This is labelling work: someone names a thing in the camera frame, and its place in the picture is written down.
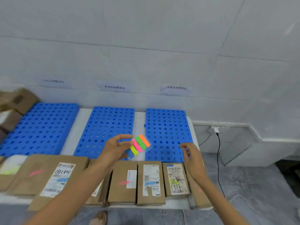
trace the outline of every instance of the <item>person's right hand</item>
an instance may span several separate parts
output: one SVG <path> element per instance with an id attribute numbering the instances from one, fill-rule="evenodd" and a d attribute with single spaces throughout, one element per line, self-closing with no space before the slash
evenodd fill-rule
<path id="1" fill-rule="evenodd" d="M 202 155 L 197 147 L 193 143 L 182 143 L 179 147 L 181 147 L 183 152 L 185 167 L 192 178 L 196 182 L 207 180 L 208 176 L 204 167 Z"/>

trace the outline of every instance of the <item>black cable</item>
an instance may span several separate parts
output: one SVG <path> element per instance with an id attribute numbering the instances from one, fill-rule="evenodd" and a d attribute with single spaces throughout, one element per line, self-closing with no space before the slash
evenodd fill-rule
<path id="1" fill-rule="evenodd" d="M 211 134 L 211 135 L 212 135 L 212 134 Z M 209 137 L 208 137 L 208 138 L 210 138 L 210 136 L 211 136 L 211 135 L 209 135 Z M 207 140 L 208 140 L 208 138 L 207 138 L 205 141 L 207 141 Z M 205 141 L 204 141 L 203 143 L 201 143 L 201 144 L 204 144 L 204 143 L 205 143 Z M 200 145 L 201 145 L 201 144 L 199 144 L 199 147 L 200 147 Z"/>
<path id="2" fill-rule="evenodd" d="M 223 195 L 224 195 L 224 197 L 225 197 L 225 194 L 224 194 L 224 192 L 223 192 L 223 189 L 222 189 L 222 187 L 221 187 L 220 180 L 219 180 L 219 151 L 220 151 L 221 142 L 220 142 L 219 133 L 216 132 L 216 135 L 218 136 L 218 139 L 219 139 L 219 149 L 218 149 L 218 153 L 217 153 L 218 182 L 219 182 L 219 186 L 220 186 L 220 188 L 221 188 L 221 190 L 222 190 L 222 193 L 223 193 Z"/>

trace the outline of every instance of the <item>beige shoe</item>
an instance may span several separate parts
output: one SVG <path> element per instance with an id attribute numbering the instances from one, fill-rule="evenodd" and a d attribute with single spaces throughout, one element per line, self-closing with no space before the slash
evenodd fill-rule
<path id="1" fill-rule="evenodd" d="M 106 225 L 107 211 L 99 212 L 95 218 L 90 220 L 89 225 Z"/>

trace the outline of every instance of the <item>pink sticky tab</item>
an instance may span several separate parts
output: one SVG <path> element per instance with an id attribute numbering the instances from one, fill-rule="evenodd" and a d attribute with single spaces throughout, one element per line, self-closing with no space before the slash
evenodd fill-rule
<path id="1" fill-rule="evenodd" d="M 119 185 L 126 185 L 127 183 L 130 183 L 130 181 L 129 180 L 128 181 L 120 181 Z"/>
<path id="2" fill-rule="evenodd" d="M 42 172 L 43 172 L 43 170 L 37 170 L 37 171 L 34 171 L 34 172 L 32 172 L 31 174 L 29 174 L 28 177 L 35 176 L 35 175 L 37 175 L 37 174 L 39 174 L 39 173 L 42 173 Z"/>
<path id="3" fill-rule="evenodd" d="M 133 146 L 137 149 L 138 152 L 142 152 L 143 149 L 141 148 L 141 146 L 137 143 L 137 141 L 135 139 L 132 139 L 133 141 Z"/>

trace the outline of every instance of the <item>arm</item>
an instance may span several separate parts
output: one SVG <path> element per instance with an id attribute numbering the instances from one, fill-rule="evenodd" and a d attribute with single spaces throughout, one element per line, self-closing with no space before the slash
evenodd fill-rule
<path id="1" fill-rule="evenodd" d="M 182 143 L 185 166 L 206 194 L 224 225 L 249 225 L 226 200 L 206 174 L 201 152 L 193 143 Z"/>
<path id="2" fill-rule="evenodd" d="M 118 140 L 132 138 L 120 134 L 105 143 L 98 159 L 82 172 L 70 185 L 53 198 L 45 207 L 29 219 L 25 225 L 65 225 L 76 215 L 80 207 L 92 195 L 97 186 L 111 172 L 114 164 L 125 158 L 124 151 L 131 147 L 132 141 L 118 143 Z"/>

